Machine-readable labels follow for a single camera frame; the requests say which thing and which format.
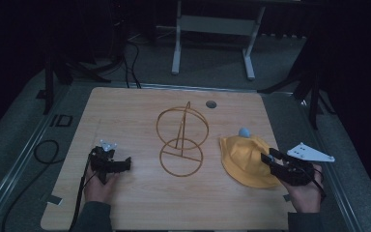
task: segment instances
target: small blue object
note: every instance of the small blue object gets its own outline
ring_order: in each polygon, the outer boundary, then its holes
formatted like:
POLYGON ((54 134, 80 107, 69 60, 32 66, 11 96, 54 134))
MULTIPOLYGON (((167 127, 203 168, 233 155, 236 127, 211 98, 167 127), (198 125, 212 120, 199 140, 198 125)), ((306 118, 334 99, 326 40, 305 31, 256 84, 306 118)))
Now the small blue object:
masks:
POLYGON ((247 128, 240 128, 238 135, 241 137, 246 137, 246 138, 249 138, 251 136, 247 128))

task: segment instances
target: human hand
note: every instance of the human hand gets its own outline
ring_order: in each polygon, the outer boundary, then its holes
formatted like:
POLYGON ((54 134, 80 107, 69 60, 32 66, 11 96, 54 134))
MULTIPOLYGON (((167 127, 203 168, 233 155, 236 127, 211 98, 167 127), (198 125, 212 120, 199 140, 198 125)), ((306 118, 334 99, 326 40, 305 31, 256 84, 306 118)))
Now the human hand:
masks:
POLYGON ((98 201, 110 204, 113 196, 113 189, 115 184, 117 183, 118 177, 118 173, 113 173, 112 175, 110 175, 107 183, 104 185, 99 177, 93 172, 91 165, 89 165, 86 171, 87 184, 84 189, 86 202, 98 201))
MULTIPOLYGON (((315 171, 315 181, 322 185, 322 167, 313 164, 315 171)), ((321 209, 321 192, 318 187, 310 182, 306 186, 293 187, 286 182, 281 181, 282 185, 288 190, 291 202, 298 213, 319 213, 321 209)))

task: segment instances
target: wire frame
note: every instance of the wire frame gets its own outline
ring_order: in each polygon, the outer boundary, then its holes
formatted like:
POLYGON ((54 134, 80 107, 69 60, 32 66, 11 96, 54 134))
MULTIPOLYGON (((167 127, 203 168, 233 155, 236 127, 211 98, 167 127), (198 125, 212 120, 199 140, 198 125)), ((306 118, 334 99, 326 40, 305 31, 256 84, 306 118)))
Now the wire frame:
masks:
POLYGON ((209 136, 209 124, 208 124, 207 119, 204 117, 203 114, 201 114, 197 110, 191 108, 191 103, 190 102, 188 102, 185 107, 183 107, 183 106, 172 107, 172 108, 169 108, 169 109, 164 110, 163 112, 161 112, 158 115, 158 118, 157 118, 156 131, 157 131, 158 137, 164 143, 164 146, 161 148, 161 151, 159 153, 159 160, 160 160, 162 168, 167 173, 169 173, 173 176, 176 176, 176 177, 187 177, 187 176, 190 176, 190 175, 196 173, 200 169, 200 167, 203 164, 203 160, 204 160, 204 154, 203 154, 203 151, 201 150, 200 146, 207 140, 207 137, 209 136), (183 112, 182 120, 179 124, 179 129, 178 129, 178 132, 177 132, 177 136, 175 138, 170 139, 170 140, 166 140, 166 139, 163 138, 163 136, 161 135, 160 130, 158 128, 158 126, 161 122, 161 118, 167 112, 177 112, 177 111, 178 112, 183 112), (190 138, 186 138, 186 122, 187 122, 186 117, 187 117, 187 115, 195 116, 201 122, 203 122, 205 127, 206 127, 205 136, 202 139, 202 141, 200 141, 199 143, 195 142, 194 140, 192 140, 190 138), (187 142, 188 144, 192 144, 192 145, 189 146, 189 147, 186 147, 185 142, 187 142), (178 151, 179 154, 173 153, 173 152, 168 152, 167 148, 174 149, 174 151, 178 151), (199 152, 199 159, 185 156, 185 151, 189 151, 189 150, 195 150, 195 152, 199 152), (170 171, 169 168, 164 164, 164 161, 163 161, 163 156, 164 155, 173 156, 173 157, 180 158, 180 159, 185 159, 185 160, 196 161, 196 162, 198 162, 198 166, 195 169, 193 169, 192 171, 187 172, 186 174, 178 174, 174 171, 170 171))

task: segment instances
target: gray carpet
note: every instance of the gray carpet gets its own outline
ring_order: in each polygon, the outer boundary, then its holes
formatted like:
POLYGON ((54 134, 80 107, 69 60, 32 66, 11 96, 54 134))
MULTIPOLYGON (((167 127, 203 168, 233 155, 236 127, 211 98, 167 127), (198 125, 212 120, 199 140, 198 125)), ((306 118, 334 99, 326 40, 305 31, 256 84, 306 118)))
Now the gray carpet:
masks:
MULTIPOLYGON (((135 74, 144 88, 159 84, 257 90, 285 78, 304 43, 304 40, 295 38, 277 40, 273 37, 260 37, 252 55, 257 77, 254 81, 249 81, 245 78, 241 53, 244 39, 231 39, 220 38, 205 44, 198 41, 198 35, 188 35, 188 38, 183 40, 180 73, 172 75, 171 62, 174 51, 172 34, 161 37, 155 44, 143 43, 146 42, 144 39, 136 37, 131 40, 138 45, 140 51, 134 67, 135 74)), ((134 60, 135 51, 134 46, 128 45, 126 55, 129 63, 134 60)), ((111 84, 102 86, 125 87, 123 68, 102 75, 113 80, 111 84)), ((17 157, 22 154, 31 157, 14 187, 13 194, 8 199, 3 199, 5 204, 2 204, 3 207, 0 209, 0 227, 4 214, 15 197, 44 168, 44 165, 36 162, 31 155, 34 141, 55 139, 60 146, 59 159, 63 158, 69 149, 91 89, 100 86, 99 83, 76 73, 72 86, 56 84, 57 104, 49 115, 43 116, 43 101, 35 99, 38 91, 43 88, 43 78, 41 72, 31 79, 0 122, 0 185, 17 157), (48 123, 55 114, 73 116, 71 126, 51 127, 48 123), (37 135, 36 128, 41 128, 42 133, 37 135), (25 144, 31 144, 26 151, 25 144)), ((296 83, 293 83, 281 91, 292 92, 295 86, 296 83)), ((325 181, 328 198, 322 205, 326 230, 371 231, 371 182, 338 118, 329 115, 322 108, 324 114, 317 117, 319 130, 314 131, 306 120, 307 107, 289 95, 284 93, 267 95, 264 96, 264 102, 280 150, 284 151, 298 145, 299 142, 305 142, 336 157, 333 165, 324 166, 326 171, 331 170, 329 174, 332 175, 332 177, 328 175, 325 181), (341 192, 337 194, 332 192, 334 188, 339 188, 341 192)), ((43 159, 49 160, 54 153, 54 147, 51 144, 44 144, 39 151, 43 159)), ((19 198, 6 222, 7 231, 43 231, 40 219, 45 203, 41 198, 51 193, 60 167, 61 164, 51 165, 19 198)))

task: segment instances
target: black tripod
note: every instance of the black tripod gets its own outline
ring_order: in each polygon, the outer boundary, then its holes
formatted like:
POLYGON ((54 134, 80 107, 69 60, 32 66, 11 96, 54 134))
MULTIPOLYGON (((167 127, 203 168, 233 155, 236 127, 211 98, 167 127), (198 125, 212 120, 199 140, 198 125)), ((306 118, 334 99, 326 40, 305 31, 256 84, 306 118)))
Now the black tripod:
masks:
POLYGON ((44 90, 41 90, 38 95, 38 98, 45 100, 43 114, 47 114, 53 105, 53 73, 56 73, 61 84, 70 85, 73 81, 70 73, 70 67, 80 71, 85 76, 88 76, 97 82, 111 82, 110 80, 104 79, 95 72, 79 64, 70 56, 52 46, 49 41, 46 41, 44 42, 45 86, 44 90))
POLYGON ((318 99, 324 104, 329 113, 334 114, 328 104, 319 93, 321 81, 323 80, 324 69, 323 59, 319 52, 318 45, 309 38, 300 52, 294 66, 291 68, 287 78, 281 82, 272 85, 269 88, 258 90, 258 93, 270 94, 288 84, 299 81, 300 84, 294 91, 294 98, 303 101, 309 92, 311 92, 311 102, 309 106, 309 122, 317 130, 316 114, 318 112, 318 99))

